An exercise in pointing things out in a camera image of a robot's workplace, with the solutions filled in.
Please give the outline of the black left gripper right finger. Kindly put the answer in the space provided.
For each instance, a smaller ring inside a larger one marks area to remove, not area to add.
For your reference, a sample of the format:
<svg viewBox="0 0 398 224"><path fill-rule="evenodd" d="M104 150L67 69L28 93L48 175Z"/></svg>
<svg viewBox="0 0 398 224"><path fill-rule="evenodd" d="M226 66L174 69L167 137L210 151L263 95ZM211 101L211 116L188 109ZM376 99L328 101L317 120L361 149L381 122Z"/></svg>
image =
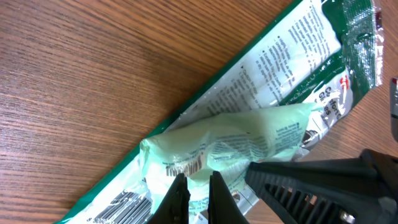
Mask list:
<svg viewBox="0 0 398 224"><path fill-rule="evenodd" d="M248 224L218 171L210 176L209 224Z"/></svg>

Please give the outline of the green white gloves packet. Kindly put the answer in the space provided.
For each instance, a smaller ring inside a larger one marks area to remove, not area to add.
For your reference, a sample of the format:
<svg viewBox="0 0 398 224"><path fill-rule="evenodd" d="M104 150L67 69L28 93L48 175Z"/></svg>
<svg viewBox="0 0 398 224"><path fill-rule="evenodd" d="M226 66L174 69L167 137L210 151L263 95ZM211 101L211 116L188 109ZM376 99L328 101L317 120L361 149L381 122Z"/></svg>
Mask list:
<svg viewBox="0 0 398 224"><path fill-rule="evenodd" d="M311 112L302 145L290 161L299 160L382 83L383 41L377 1L294 1L146 138L221 113L315 103L319 109ZM79 199L62 222L148 221L152 199L139 153L140 144ZM258 201L246 183L232 196L241 213ZM190 223L207 220L207 208L189 214Z"/></svg>

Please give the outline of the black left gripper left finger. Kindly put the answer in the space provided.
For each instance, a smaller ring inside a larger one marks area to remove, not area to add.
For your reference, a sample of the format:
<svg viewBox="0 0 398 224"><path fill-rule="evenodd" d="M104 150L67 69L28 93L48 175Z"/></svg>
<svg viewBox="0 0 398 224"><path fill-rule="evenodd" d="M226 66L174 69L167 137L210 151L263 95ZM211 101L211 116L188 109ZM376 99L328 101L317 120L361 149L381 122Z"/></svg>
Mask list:
<svg viewBox="0 0 398 224"><path fill-rule="evenodd" d="M178 174L147 224L188 224L189 200L187 178L184 174Z"/></svg>

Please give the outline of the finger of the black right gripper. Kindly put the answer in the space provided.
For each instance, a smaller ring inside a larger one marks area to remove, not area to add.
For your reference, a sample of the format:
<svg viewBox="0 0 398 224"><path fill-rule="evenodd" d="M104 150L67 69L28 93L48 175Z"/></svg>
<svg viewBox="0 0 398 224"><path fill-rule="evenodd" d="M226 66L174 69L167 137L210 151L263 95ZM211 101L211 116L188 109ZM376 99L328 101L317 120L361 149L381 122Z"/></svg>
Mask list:
<svg viewBox="0 0 398 224"><path fill-rule="evenodd" d="M252 162L245 181L284 223L397 223L397 158Z"/></svg>

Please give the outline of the light green wipes sachet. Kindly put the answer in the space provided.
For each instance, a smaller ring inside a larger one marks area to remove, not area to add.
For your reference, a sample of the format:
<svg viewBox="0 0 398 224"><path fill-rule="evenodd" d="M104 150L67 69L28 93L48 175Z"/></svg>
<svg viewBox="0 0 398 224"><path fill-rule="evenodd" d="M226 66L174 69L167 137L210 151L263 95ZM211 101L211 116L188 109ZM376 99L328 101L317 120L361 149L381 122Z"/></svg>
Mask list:
<svg viewBox="0 0 398 224"><path fill-rule="evenodd" d="M221 173L238 193L251 162L289 161L302 145L315 103L221 113L140 142L142 176L151 194L151 212L160 207L178 174L187 178L191 216L207 208L210 175Z"/></svg>

